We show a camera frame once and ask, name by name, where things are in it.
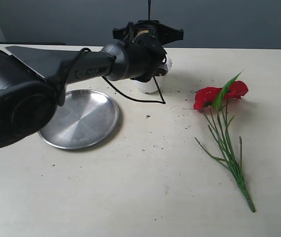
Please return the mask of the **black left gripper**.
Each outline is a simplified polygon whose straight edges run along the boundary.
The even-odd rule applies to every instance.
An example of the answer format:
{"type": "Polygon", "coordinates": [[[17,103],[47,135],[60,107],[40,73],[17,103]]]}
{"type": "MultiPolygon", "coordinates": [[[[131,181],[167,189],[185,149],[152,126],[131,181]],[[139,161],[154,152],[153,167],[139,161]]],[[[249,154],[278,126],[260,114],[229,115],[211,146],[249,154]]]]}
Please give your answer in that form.
{"type": "Polygon", "coordinates": [[[183,40],[183,29],[177,30],[161,24],[158,20],[139,20],[136,23],[129,22],[126,27],[114,28],[112,36],[114,39],[132,43],[140,34],[154,35],[161,45],[174,41],[183,40]]]}

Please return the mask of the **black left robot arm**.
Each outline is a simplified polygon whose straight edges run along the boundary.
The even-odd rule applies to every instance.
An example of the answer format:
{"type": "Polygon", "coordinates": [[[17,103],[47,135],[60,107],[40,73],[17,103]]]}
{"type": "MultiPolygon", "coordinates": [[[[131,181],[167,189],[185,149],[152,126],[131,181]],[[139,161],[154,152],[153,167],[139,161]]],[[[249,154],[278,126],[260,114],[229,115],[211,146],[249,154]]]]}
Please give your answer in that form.
{"type": "Polygon", "coordinates": [[[183,40],[184,31],[157,20],[113,29],[115,44],[100,51],[9,46],[0,50],[0,148],[44,128],[65,102],[69,84],[102,77],[148,82],[166,63],[164,45],[183,40]]]}

